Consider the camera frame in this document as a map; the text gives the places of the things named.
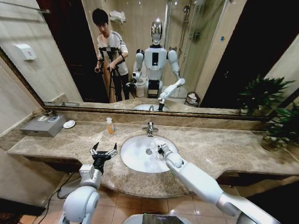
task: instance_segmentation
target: black pants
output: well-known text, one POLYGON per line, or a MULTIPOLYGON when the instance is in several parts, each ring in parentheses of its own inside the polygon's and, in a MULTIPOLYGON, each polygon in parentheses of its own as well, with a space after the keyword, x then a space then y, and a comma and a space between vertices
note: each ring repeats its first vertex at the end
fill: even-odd
POLYGON ((112 76, 114 88, 115 88, 115 94, 116 94, 116 101, 122 101, 121 97, 121 85, 123 89, 123 93, 125 95, 125 99, 129 99, 129 89, 126 86, 126 84, 129 82, 129 74, 123 75, 123 76, 112 76))

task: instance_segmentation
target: shower head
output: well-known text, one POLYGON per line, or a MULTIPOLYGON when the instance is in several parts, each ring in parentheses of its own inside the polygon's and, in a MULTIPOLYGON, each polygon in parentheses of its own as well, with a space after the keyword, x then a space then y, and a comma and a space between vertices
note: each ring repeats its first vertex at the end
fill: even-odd
POLYGON ((184 7, 184 13, 187 14, 190 10, 190 7, 189 6, 185 6, 184 7))

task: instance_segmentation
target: green leaves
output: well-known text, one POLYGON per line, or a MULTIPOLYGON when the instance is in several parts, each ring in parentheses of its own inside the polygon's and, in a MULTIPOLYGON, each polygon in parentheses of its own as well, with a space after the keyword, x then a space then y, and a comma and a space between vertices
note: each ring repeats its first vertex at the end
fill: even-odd
POLYGON ((269 136, 286 143, 290 141, 299 143, 299 105, 293 104, 291 110, 278 108, 276 112, 277 117, 271 121, 267 129, 269 136))
POLYGON ((273 106, 281 102, 282 97, 279 95, 283 93, 286 85, 294 81, 283 82, 284 78, 262 78, 260 75, 256 79, 250 81, 245 90, 239 93, 241 102, 241 109, 246 109, 247 114, 251 115, 259 108, 273 109, 273 106))

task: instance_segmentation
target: glass shower door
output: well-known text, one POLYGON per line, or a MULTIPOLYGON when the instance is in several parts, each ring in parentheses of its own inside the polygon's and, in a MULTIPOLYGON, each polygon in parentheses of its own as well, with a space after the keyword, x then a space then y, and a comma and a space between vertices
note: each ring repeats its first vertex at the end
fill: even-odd
POLYGON ((178 90, 177 97, 186 97, 196 89, 224 3, 225 0, 197 0, 191 6, 191 24, 179 58, 180 75, 186 83, 178 90))

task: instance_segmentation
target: metal tissue box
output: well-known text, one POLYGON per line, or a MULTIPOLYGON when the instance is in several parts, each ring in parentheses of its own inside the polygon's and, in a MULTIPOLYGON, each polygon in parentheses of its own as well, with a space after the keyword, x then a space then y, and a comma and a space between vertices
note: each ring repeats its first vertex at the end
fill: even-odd
POLYGON ((30 136, 55 137, 67 121, 67 117, 63 114, 57 114, 50 118, 41 116, 30 121, 20 130, 30 136))

